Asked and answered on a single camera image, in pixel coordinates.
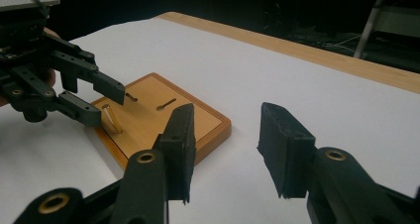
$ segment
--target white table surface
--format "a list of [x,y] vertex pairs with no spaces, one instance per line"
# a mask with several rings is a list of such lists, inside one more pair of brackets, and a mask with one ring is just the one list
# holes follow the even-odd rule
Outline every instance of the white table surface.
[[[318,148],[351,153],[376,182],[409,196],[420,184],[419,94],[163,19],[73,42],[124,84],[157,72],[232,120],[232,136],[196,166],[191,202],[170,202],[172,224],[310,223],[305,199],[277,197],[257,151],[263,102],[288,109]],[[102,97],[85,82],[78,96]],[[0,109],[0,223],[49,190],[86,196],[122,174],[92,129],[57,112],[31,124]]]

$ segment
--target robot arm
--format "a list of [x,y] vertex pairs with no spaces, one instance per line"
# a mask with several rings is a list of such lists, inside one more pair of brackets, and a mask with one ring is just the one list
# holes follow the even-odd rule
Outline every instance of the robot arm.
[[[124,103],[125,87],[99,71],[92,53],[44,33],[50,6],[59,0],[5,2],[0,8],[0,95],[27,121],[40,122],[48,111],[59,111],[86,126],[99,126],[100,110],[70,93],[77,92],[77,78]],[[67,90],[59,96],[40,79],[49,69],[60,72]]]

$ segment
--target dark background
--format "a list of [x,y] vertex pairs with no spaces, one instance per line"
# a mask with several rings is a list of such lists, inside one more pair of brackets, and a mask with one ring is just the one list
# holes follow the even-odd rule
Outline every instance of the dark background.
[[[363,31],[375,0],[61,0],[47,26],[72,40],[102,28],[175,11],[351,56],[357,40],[341,48],[322,45]],[[385,0],[385,5],[420,8],[420,0]],[[309,28],[309,33],[299,34]],[[311,35],[326,41],[313,42]],[[420,72],[418,39],[374,33],[368,60]]]

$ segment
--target wooden block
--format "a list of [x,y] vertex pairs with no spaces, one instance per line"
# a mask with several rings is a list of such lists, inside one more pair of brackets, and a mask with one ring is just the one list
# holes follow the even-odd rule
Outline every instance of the wooden block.
[[[153,146],[172,110],[186,103],[194,104],[196,164],[231,135],[232,125],[227,117],[156,73],[130,83],[126,92],[137,102],[126,96],[124,106],[106,97],[92,103],[102,110],[102,126],[95,131],[122,168],[133,153]],[[106,105],[111,107],[121,133],[103,111]]]

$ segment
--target wooden table edge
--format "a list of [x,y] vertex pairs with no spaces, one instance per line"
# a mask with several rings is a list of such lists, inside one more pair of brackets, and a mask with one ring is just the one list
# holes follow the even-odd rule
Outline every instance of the wooden table edge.
[[157,18],[231,38],[277,53],[301,58],[348,74],[402,88],[411,92],[420,93],[420,74],[418,73],[350,56],[330,53],[286,40],[176,12],[167,12],[158,15]]

